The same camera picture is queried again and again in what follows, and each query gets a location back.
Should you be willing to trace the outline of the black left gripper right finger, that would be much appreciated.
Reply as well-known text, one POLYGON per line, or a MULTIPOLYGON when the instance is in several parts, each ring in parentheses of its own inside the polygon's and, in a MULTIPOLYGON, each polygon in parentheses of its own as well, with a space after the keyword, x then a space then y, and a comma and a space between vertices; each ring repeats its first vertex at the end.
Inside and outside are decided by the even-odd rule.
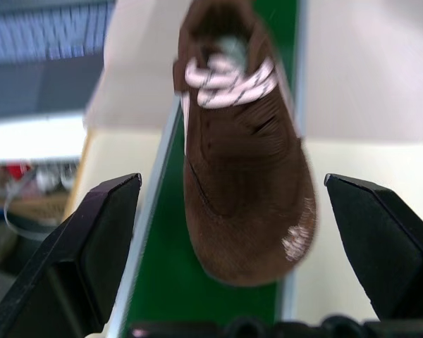
POLYGON ((423 319, 423 220, 391 189, 324 179, 345 254, 377 317, 423 319))

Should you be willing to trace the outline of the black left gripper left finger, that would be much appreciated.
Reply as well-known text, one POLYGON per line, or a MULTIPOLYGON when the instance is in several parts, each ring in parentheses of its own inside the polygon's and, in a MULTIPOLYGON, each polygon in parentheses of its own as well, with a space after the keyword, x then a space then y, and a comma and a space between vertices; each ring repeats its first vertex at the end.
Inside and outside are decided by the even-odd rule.
POLYGON ((125 269, 140 174, 102 182, 39 246, 0 303, 0 337, 86 337, 107 323, 125 269))

